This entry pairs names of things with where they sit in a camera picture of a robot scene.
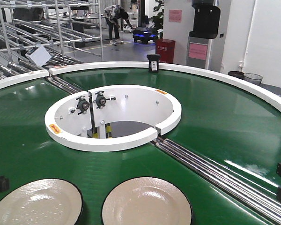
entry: plate rim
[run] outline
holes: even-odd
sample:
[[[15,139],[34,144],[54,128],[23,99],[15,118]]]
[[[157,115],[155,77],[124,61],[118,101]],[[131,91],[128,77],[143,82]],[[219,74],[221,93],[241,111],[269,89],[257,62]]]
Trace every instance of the plate rim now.
[[[106,197],[104,198],[103,203],[102,203],[102,206],[101,206],[101,222],[102,222],[102,225],[105,225],[105,223],[104,223],[104,221],[103,221],[103,206],[104,206],[104,204],[105,204],[105,202],[106,202],[107,197],[110,195],[110,193],[111,193],[114,189],[116,189],[116,188],[117,188],[118,186],[120,186],[121,184],[123,184],[123,183],[125,183],[125,182],[127,182],[127,181],[129,181],[129,180],[134,180],[134,179],[137,179],[137,178],[154,178],[154,179],[159,179],[159,180],[163,180],[163,181],[165,181],[165,182],[168,182],[168,183],[170,183],[171,185],[173,185],[174,187],[176,187],[176,188],[184,195],[185,199],[187,200],[187,202],[188,202],[188,204],[189,204],[189,206],[190,206],[190,212],[191,212],[191,222],[190,222],[190,225],[192,225],[192,222],[193,222],[193,220],[194,220],[193,207],[192,207],[192,204],[191,204],[191,202],[189,201],[188,197],[186,196],[186,194],[185,194],[180,188],[178,188],[176,185],[174,185],[172,182],[169,182],[168,180],[165,180],[165,179],[162,179],[162,178],[159,178],[159,177],[154,177],[154,176],[138,176],[138,177],[129,178],[129,179],[126,179],[126,180],[120,182],[120,183],[117,184],[115,187],[113,187],[113,188],[111,189],[111,191],[109,191],[108,194],[106,195]]]
[[[82,211],[83,211],[83,208],[84,208],[83,195],[82,195],[82,191],[80,190],[80,188],[79,188],[76,184],[74,184],[73,182],[68,181],[68,180],[66,180],[66,179],[61,179],[61,178],[43,178],[43,179],[38,179],[38,180],[33,180],[33,181],[30,181],[30,182],[27,182],[27,183],[25,183],[25,184],[23,184],[23,185],[17,187],[16,189],[10,191],[8,194],[6,194],[3,198],[0,199],[0,203],[3,201],[3,199],[5,199],[5,197],[7,197],[8,195],[10,195],[10,194],[12,194],[13,192],[17,191],[18,189],[20,189],[20,188],[22,188],[22,187],[24,187],[24,186],[26,186],[26,185],[28,185],[28,184],[30,184],[30,183],[33,183],[33,182],[36,182],[36,181],[41,181],[41,180],[62,180],[62,181],[65,181],[65,182],[67,182],[67,183],[73,185],[73,186],[75,187],[75,189],[78,190],[79,195],[80,195],[80,200],[81,200],[81,208],[80,208],[79,215],[78,215],[78,217],[77,217],[75,223],[73,224],[73,225],[76,225],[77,222],[79,221],[79,219],[81,218]]]

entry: plate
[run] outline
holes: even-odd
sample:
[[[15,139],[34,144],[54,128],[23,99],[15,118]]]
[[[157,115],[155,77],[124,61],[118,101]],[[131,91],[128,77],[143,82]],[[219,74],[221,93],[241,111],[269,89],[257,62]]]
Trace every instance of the plate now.
[[[116,186],[102,207],[104,225],[190,225],[192,207],[173,184],[138,177]]]
[[[81,192],[68,181],[37,180],[0,201],[0,225],[74,225],[82,202]]]

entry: pink sign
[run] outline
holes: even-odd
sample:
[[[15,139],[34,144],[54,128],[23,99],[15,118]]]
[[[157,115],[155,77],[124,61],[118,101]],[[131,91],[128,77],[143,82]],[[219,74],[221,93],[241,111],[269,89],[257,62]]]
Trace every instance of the pink sign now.
[[[199,60],[206,60],[207,55],[207,45],[204,44],[189,44],[189,58],[195,58]]]
[[[182,19],[182,10],[169,10],[169,22],[181,23]]]

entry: person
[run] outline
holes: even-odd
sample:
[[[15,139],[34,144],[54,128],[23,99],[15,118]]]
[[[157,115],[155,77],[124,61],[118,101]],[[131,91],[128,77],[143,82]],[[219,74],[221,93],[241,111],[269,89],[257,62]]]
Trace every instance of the person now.
[[[128,19],[128,13],[121,6],[113,5],[104,9],[104,16],[108,24],[109,44],[117,45],[124,43],[119,36],[118,29],[120,28],[120,25],[118,24],[118,19],[122,18],[127,22],[128,26],[132,28]],[[112,39],[112,30],[114,30],[115,40]]]

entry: red box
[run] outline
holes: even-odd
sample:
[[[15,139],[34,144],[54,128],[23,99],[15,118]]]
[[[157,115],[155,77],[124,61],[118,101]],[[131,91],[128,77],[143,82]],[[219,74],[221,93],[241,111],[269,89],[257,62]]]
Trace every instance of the red box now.
[[[155,52],[160,55],[159,62],[174,62],[175,41],[158,39],[155,41]]]

